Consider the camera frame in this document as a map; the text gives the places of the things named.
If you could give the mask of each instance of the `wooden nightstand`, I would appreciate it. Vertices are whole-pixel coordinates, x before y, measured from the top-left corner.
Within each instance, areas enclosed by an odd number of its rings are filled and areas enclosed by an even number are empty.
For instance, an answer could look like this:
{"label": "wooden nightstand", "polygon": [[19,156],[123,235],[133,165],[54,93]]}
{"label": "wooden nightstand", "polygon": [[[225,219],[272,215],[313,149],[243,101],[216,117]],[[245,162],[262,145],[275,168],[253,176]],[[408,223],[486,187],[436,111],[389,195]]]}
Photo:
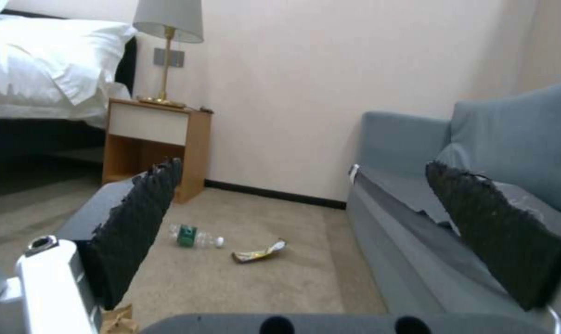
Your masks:
{"label": "wooden nightstand", "polygon": [[211,114],[111,99],[103,160],[103,183],[130,178],[165,157],[183,160],[175,201],[185,203],[204,189]]}

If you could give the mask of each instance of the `light switch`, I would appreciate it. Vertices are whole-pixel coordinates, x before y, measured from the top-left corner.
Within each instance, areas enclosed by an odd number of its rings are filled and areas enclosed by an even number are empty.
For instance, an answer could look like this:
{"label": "light switch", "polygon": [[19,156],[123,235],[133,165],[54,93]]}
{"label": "light switch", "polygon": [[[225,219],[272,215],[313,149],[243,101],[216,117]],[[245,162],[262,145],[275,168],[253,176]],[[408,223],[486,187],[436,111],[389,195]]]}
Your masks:
{"label": "light switch", "polygon": [[[169,51],[169,66],[172,67],[183,67],[183,60],[185,58],[185,53],[183,51]],[[165,64],[165,49],[159,49],[155,47],[155,65],[164,66]]]}

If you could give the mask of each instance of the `plastic bottle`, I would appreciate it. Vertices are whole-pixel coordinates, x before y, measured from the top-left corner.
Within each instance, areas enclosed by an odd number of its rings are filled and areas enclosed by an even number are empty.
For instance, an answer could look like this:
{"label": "plastic bottle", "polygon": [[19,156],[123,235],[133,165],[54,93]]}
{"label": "plastic bottle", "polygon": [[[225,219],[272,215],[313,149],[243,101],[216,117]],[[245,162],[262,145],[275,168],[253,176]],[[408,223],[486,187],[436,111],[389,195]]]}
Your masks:
{"label": "plastic bottle", "polygon": [[206,231],[198,231],[195,226],[188,225],[171,225],[169,227],[170,235],[176,239],[177,244],[181,247],[206,249],[223,247],[225,239],[223,237],[213,237]]}

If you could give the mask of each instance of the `bed frame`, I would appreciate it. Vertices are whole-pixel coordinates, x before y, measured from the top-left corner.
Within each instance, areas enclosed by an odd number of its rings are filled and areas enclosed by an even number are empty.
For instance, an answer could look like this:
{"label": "bed frame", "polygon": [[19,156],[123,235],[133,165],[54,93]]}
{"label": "bed frame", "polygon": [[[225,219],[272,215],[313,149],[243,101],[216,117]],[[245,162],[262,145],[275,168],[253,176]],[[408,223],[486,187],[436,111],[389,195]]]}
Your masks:
{"label": "bed frame", "polygon": [[[38,13],[26,13],[5,9],[2,13],[24,17],[63,19]],[[115,81],[134,88],[136,72],[136,38],[127,44],[119,63]],[[87,125],[83,121],[7,119],[0,118],[0,161],[17,156],[48,154],[79,148],[104,146],[105,131]]]}

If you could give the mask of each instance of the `white bedsheet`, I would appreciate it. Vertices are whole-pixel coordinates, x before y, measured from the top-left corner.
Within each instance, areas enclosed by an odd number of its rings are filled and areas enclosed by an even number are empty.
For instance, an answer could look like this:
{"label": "white bedsheet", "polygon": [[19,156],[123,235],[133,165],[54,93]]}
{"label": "white bedsheet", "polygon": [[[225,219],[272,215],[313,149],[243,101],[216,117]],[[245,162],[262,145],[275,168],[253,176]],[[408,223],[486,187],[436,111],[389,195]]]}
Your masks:
{"label": "white bedsheet", "polygon": [[129,99],[123,84],[108,83],[107,93],[74,105],[56,85],[44,64],[25,51],[0,42],[0,118],[83,120],[104,127],[109,97]]}

